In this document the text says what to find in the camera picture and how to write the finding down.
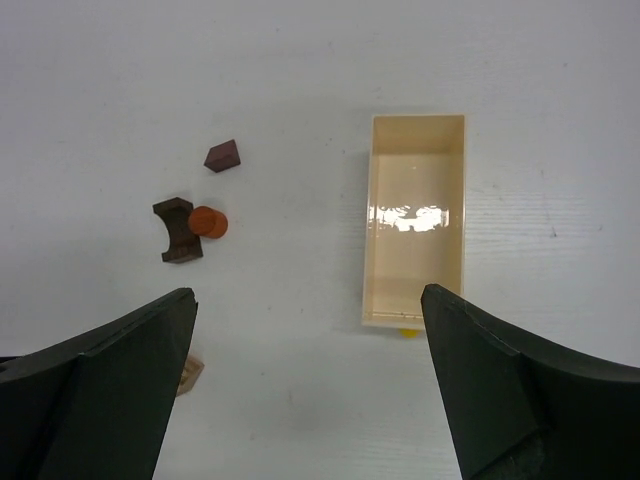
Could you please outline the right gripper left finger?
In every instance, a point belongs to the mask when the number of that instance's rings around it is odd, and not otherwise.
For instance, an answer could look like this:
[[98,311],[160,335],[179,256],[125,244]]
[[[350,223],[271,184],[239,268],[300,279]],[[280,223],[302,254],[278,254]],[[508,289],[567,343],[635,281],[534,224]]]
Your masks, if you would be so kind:
[[1,360],[4,479],[150,479],[198,304],[178,288],[43,350]]

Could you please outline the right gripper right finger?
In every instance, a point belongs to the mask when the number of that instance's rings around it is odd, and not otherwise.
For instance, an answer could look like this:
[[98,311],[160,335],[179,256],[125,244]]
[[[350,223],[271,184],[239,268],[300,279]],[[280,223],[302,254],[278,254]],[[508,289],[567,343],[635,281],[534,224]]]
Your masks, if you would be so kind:
[[465,479],[636,479],[639,370],[424,288],[429,350]]

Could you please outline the light striped wood block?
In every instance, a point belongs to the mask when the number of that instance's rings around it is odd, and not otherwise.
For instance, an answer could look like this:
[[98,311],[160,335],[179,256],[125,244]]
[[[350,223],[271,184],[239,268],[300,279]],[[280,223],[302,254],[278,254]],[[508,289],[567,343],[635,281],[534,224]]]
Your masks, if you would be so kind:
[[205,368],[204,363],[195,355],[189,354],[186,358],[176,396],[179,397],[190,392],[196,384],[199,376]]

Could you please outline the dark brown arch block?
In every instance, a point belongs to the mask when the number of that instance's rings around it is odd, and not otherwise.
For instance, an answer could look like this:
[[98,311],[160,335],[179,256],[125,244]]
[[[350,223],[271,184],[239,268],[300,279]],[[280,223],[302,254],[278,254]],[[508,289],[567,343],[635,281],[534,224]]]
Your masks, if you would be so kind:
[[174,197],[154,204],[152,209],[162,220],[169,237],[169,247],[162,253],[163,262],[181,264],[203,257],[200,238],[188,226],[194,209],[191,202]]

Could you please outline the orange cylinder block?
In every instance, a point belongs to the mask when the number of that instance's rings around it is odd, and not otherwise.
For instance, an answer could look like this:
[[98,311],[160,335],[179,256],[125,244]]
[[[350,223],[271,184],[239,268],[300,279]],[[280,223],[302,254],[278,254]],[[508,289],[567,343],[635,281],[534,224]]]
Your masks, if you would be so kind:
[[228,219],[219,210],[207,206],[199,206],[190,213],[188,227],[196,236],[219,239],[228,230]]

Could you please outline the maroon triangular block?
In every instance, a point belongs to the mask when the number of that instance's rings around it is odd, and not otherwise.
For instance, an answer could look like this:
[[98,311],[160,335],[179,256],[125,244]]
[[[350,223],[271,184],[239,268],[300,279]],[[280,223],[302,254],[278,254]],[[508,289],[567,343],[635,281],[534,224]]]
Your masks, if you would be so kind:
[[204,166],[214,173],[221,173],[241,164],[241,159],[234,139],[211,147],[204,161]]

